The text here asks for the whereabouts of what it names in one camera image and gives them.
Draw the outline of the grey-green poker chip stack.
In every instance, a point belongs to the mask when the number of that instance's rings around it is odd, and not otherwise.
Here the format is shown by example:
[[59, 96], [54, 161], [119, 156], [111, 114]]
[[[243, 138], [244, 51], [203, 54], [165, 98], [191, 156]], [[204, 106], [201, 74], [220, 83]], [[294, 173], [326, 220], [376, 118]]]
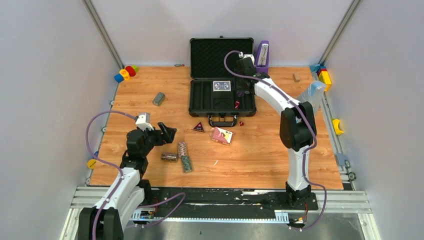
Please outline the grey-green poker chip stack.
[[166, 98], [166, 95], [163, 92], [158, 92], [157, 95], [154, 97], [152, 103], [155, 106], [160, 107], [162, 103], [164, 102], [165, 98]]

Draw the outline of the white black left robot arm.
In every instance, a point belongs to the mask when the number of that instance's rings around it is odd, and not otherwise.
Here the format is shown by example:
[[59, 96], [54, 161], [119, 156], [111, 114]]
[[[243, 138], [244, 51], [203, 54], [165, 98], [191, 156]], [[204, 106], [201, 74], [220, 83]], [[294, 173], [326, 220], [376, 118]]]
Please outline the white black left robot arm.
[[141, 123], [127, 133], [126, 151], [113, 184], [93, 207], [84, 207], [79, 214], [79, 240], [122, 240], [136, 208], [152, 203], [150, 182], [142, 179], [148, 166], [147, 156], [154, 147], [171, 144], [177, 133], [176, 128], [163, 122], [158, 126], [155, 129], [149, 123]]

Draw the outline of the pink poker chip stack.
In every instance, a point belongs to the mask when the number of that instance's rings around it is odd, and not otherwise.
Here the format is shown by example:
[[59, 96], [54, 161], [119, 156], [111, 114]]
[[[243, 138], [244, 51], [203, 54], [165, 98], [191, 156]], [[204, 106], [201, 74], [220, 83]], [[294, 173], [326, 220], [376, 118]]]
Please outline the pink poker chip stack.
[[188, 147], [186, 142], [181, 141], [177, 143], [177, 153], [180, 158], [188, 156]]

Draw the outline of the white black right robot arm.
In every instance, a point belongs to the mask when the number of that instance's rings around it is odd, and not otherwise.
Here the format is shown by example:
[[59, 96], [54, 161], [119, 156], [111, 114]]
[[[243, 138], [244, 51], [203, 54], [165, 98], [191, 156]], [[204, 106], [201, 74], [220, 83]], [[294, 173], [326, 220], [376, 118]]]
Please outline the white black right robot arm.
[[289, 163], [285, 201], [298, 209], [311, 194], [309, 156], [317, 145], [313, 106], [289, 96], [266, 73], [257, 72], [251, 56], [242, 54], [236, 67], [237, 87], [262, 98], [280, 115], [279, 137], [288, 149]]

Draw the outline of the black poker set case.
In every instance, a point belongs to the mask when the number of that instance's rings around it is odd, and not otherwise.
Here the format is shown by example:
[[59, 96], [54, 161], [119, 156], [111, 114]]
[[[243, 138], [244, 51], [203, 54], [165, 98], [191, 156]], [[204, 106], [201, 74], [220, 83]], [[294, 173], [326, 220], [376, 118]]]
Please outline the black poker set case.
[[[238, 97], [235, 76], [226, 70], [235, 71], [237, 55], [225, 55], [233, 50], [251, 54], [254, 39], [233, 38], [191, 38], [190, 82], [188, 113], [192, 117], [206, 117], [211, 127], [233, 127], [239, 117], [256, 114], [256, 100], [253, 94]], [[231, 91], [213, 91], [213, 81], [231, 81]]]

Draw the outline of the red playing card deck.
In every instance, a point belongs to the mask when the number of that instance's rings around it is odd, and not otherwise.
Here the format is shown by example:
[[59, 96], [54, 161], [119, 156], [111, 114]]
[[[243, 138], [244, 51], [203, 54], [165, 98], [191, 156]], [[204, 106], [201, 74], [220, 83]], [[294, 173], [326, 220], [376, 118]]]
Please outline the red playing card deck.
[[213, 127], [209, 131], [209, 136], [212, 141], [223, 144], [223, 145], [231, 145], [234, 133], [232, 131], [220, 128], [220, 127]]

